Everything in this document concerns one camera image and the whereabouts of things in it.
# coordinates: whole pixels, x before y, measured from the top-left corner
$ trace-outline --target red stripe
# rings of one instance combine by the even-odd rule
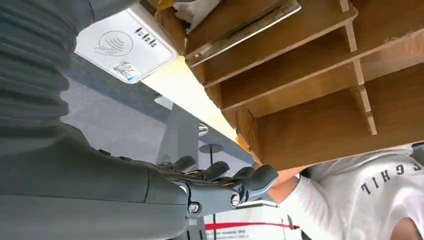
[[[268,225],[268,226],[277,226],[282,228],[290,228],[290,225],[278,224],[278,223],[266,223],[266,222],[223,222],[223,223],[210,223],[205,224],[206,230],[218,230],[218,229],[227,229],[243,226],[252,226],[252,225]]]

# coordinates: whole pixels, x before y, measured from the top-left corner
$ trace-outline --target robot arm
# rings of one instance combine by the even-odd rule
[[[60,121],[78,33],[133,2],[0,1],[0,239],[167,239],[275,181],[269,166],[217,178],[222,163],[183,173],[187,158],[113,157]]]

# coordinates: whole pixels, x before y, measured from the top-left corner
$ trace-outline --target screw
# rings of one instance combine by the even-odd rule
[[[238,192],[231,193],[231,197],[229,199],[229,207],[232,209],[237,208],[237,206],[240,204],[240,195]]]
[[[192,214],[197,213],[199,211],[199,209],[200,209],[200,205],[197,202],[192,202],[188,206],[188,211]]]

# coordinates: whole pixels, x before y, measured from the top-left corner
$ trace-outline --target qr code sticker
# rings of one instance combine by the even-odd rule
[[[138,69],[126,61],[115,64],[112,69],[115,73],[124,77],[128,81],[126,83],[135,83],[142,76]]]

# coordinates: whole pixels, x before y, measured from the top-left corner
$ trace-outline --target white t-shirt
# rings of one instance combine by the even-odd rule
[[[389,240],[401,218],[424,237],[424,166],[410,145],[312,167],[280,204],[312,240]]]

